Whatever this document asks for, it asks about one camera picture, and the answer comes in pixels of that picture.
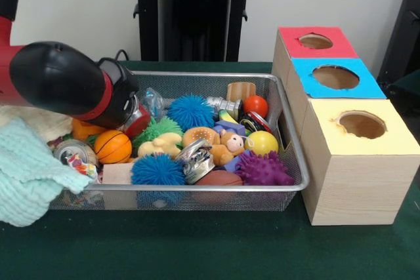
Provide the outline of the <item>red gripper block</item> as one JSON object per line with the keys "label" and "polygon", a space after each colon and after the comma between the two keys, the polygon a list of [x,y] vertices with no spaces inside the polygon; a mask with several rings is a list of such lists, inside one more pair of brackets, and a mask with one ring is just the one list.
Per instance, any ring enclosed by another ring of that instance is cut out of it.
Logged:
{"label": "red gripper block", "polygon": [[151,115],[141,105],[136,105],[132,115],[124,124],[124,133],[133,138],[142,133],[151,121]]}

